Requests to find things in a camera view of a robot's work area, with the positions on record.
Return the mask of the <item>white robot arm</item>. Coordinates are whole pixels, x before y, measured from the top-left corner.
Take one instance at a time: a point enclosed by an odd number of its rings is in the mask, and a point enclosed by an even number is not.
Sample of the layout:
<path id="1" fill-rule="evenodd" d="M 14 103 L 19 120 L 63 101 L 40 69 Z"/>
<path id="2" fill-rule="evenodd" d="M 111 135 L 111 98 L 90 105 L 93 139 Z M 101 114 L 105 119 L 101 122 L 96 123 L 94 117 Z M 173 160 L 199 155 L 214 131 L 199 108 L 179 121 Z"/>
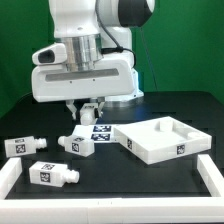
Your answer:
<path id="1" fill-rule="evenodd" d="M 155 0 L 48 2 L 55 43 L 32 55 L 35 100 L 64 101 L 74 119 L 90 124 L 104 106 L 141 99 L 130 29 L 147 22 Z"/>

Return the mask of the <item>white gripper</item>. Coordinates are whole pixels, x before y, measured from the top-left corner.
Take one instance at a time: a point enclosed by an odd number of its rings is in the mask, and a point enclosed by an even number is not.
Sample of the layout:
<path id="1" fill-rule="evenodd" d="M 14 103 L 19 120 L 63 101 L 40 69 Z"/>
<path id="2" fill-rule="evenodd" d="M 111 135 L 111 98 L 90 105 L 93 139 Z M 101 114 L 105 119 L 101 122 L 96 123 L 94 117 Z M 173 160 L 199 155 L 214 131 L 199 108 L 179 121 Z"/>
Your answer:
<path id="1" fill-rule="evenodd" d="M 124 59 L 102 59 L 93 70 L 71 72 L 62 64 L 37 66 L 32 72 L 32 92 L 38 102 L 66 101 L 76 119 L 75 99 L 131 94 L 134 91 L 131 66 Z M 98 103 L 95 117 L 103 115 L 105 102 Z"/>

